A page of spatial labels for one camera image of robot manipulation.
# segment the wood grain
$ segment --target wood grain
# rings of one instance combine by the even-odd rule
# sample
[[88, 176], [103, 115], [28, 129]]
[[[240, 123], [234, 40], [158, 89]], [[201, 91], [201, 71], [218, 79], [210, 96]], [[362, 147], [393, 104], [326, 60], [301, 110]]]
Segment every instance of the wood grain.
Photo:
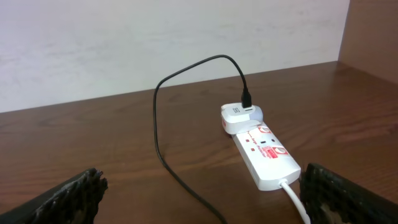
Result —
[[398, 83], [398, 1], [351, 0], [339, 61]]
[[[398, 203], [395, 85], [338, 62], [258, 73], [247, 82], [265, 122], [302, 167], [323, 164]], [[0, 114], [0, 213], [96, 167], [109, 181], [96, 223], [218, 223], [160, 164], [152, 94]], [[162, 88], [160, 150], [230, 223], [300, 223], [283, 191], [258, 191], [220, 125], [220, 106], [240, 94], [239, 77]]]

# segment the white cord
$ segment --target white cord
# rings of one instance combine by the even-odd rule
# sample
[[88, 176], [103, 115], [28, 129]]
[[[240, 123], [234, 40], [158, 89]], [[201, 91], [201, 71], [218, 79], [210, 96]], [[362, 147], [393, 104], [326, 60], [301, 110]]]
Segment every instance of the white cord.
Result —
[[298, 212], [301, 215], [301, 218], [303, 219], [305, 224], [311, 224], [310, 217], [307, 215], [307, 212], [305, 211], [305, 208], [303, 204], [301, 203], [300, 199], [297, 197], [297, 195], [294, 193], [294, 191], [289, 187], [286, 182], [280, 183], [280, 186], [286, 191], [286, 193], [289, 195], [289, 197], [292, 199], [294, 205], [296, 206]]

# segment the brown wooden surface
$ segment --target brown wooden surface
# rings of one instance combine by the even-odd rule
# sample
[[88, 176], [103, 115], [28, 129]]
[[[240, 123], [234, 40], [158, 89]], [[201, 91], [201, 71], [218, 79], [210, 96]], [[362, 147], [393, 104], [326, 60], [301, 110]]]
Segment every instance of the brown wooden surface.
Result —
[[350, 1], [339, 61], [398, 83], [398, 1]]
[[[396, 85], [336, 62], [247, 81], [265, 122], [301, 166], [317, 162], [398, 203]], [[283, 191], [258, 191], [221, 127], [220, 106], [238, 101], [241, 85], [233, 77], [161, 89], [161, 151], [230, 223], [300, 223]], [[0, 114], [0, 213], [96, 167], [109, 180], [96, 223], [218, 223], [161, 166], [152, 94]]]

